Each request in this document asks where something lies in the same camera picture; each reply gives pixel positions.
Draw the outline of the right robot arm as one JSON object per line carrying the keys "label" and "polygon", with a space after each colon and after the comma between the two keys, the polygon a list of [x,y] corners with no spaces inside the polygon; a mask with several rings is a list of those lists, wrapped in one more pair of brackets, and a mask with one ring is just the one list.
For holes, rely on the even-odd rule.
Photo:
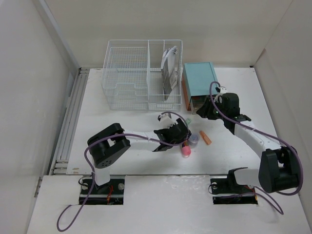
{"label": "right robot arm", "polygon": [[302,187],[302,166],[296,150],[276,137],[256,129],[252,120],[240,112],[235,93],[207,96],[196,112],[201,118],[220,119],[226,129],[244,141],[260,158],[258,169],[232,169],[226,187],[237,192],[243,185],[260,186],[267,193],[294,195]]}

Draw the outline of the teal drawer box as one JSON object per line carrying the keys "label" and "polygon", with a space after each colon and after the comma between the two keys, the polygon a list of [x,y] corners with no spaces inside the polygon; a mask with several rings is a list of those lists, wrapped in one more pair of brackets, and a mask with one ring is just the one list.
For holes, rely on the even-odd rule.
{"label": "teal drawer box", "polygon": [[213,81],[217,81],[217,76],[212,62],[193,62],[183,65],[181,84],[187,111],[191,111],[191,97],[207,96]]}

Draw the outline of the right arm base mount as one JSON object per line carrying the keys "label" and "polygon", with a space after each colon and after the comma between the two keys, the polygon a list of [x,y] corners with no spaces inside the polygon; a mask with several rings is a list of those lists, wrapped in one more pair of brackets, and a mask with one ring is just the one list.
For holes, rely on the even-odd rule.
{"label": "right arm base mount", "polygon": [[209,192],[213,195],[214,205],[257,205],[255,189],[247,185],[238,185],[227,178],[210,179]]}

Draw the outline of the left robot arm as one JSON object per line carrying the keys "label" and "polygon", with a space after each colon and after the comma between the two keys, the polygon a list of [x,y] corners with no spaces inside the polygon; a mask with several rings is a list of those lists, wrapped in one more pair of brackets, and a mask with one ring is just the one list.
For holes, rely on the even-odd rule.
{"label": "left robot arm", "polygon": [[133,132],[113,123],[87,141],[84,156],[91,167],[92,187],[98,193],[109,188],[110,167],[128,150],[164,152],[181,145],[191,136],[186,121],[179,117],[162,120],[162,129],[151,132]]}

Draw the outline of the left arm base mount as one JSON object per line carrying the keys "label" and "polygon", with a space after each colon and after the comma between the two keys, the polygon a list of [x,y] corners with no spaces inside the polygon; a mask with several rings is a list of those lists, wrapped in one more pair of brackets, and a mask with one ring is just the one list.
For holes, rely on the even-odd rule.
{"label": "left arm base mount", "polygon": [[[82,205],[87,197],[92,185],[90,176],[83,176],[79,179],[80,185],[79,205]],[[95,184],[90,195],[86,200],[86,205],[123,205],[125,190],[125,177],[113,176],[104,185]]]}

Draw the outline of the pink capped marker tube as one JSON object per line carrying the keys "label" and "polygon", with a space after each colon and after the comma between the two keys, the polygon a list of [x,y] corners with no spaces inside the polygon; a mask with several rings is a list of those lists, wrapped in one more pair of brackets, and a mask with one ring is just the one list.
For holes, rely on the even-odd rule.
{"label": "pink capped marker tube", "polygon": [[182,153],[182,156],[184,158],[188,158],[190,155],[191,155],[191,147],[189,146],[188,142],[183,142],[180,146],[180,149],[181,149],[181,153]]}

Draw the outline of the grey setup guide booklet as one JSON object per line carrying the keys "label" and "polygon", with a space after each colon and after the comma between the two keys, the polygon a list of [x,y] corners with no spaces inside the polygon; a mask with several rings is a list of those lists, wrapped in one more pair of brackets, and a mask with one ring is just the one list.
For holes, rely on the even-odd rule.
{"label": "grey setup guide booklet", "polygon": [[169,95],[173,89],[173,84],[175,81],[175,78],[173,78],[173,73],[175,70],[175,58],[175,52],[170,52],[169,49],[164,51],[161,61],[164,100],[169,98]]}

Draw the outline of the clear drawer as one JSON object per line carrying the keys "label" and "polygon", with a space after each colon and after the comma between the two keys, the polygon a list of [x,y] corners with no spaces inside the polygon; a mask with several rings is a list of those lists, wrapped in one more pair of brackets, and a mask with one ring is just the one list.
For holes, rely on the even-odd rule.
{"label": "clear drawer", "polygon": [[190,108],[193,115],[204,105],[207,96],[192,96],[190,100]]}

